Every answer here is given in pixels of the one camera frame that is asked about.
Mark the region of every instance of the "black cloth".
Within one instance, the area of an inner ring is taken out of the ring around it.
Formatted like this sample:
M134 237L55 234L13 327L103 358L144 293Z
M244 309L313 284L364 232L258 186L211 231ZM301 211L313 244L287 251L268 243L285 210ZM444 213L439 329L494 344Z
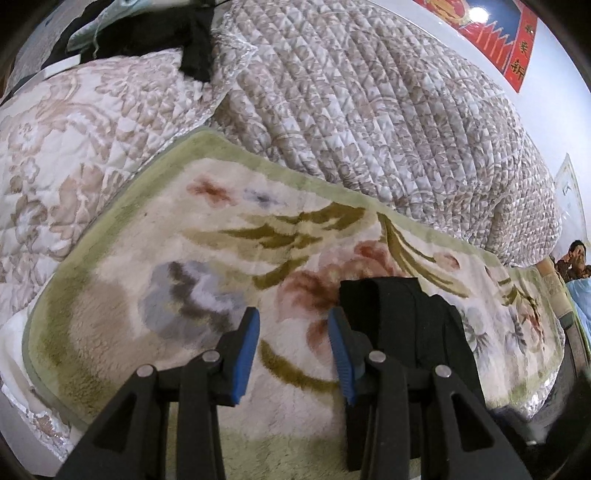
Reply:
M447 365L484 404L476 362L457 309L439 295L428 296L416 278L343 281L340 304L351 328L365 333L374 348L409 368ZM420 455L421 410L410 404L411 457ZM361 468L369 403L346 407L347 466Z
M93 60L94 45L82 52L67 52L66 45L76 30L95 19L110 3L111 1L99 0L90 4L82 16L74 20L62 34L43 67L75 53L82 54L81 63ZM210 30L213 10L214 7L192 3L183 7L121 18L99 31L96 37L99 46L96 58L105 59L117 55L139 56L152 51L183 47L183 59L179 70L198 81L209 82L212 65Z

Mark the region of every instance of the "metal screw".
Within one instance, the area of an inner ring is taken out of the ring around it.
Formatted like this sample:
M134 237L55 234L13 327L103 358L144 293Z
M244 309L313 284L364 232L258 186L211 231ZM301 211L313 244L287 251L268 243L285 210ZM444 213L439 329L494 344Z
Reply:
M435 373L443 378L449 378L452 376L452 369L447 365L437 365L435 367Z
M138 377L149 377L154 373L154 367L152 367L152 365L142 365L135 371L135 373L138 374Z
M381 364L386 361L386 354L379 350L372 350L369 353L369 359L375 364Z
M217 350L208 350L206 352L203 352L201 358L203 358L204 362L212 364L220 360L220 353Z

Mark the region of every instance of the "person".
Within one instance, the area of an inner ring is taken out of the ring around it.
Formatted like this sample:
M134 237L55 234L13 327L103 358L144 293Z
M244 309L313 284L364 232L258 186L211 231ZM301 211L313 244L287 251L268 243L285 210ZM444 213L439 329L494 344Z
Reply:
M591 277L591 265L585 265L587 248L581 240L570 244L568 253L556 262L556 271L567 283L571 280Z

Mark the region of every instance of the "ceiling light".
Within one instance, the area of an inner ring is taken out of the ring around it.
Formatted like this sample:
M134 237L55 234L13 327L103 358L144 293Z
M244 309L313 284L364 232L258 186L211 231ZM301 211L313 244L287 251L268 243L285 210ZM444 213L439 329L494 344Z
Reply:
M471 8L468 12L468 18L475 23L486 23L488 22L489 14L482 7Z

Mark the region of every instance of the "floral rug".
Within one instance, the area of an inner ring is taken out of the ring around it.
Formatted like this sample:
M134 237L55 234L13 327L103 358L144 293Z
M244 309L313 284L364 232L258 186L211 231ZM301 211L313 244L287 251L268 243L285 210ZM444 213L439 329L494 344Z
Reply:
M386 275L459 309L488 406L523 408L552 382L563 333L535 268L211 131L154 161L59 265L25 331L27 372L84 428L138 365L184 364L256 306L247 394L220 409L229 477L348 478L326 315L342 280Z

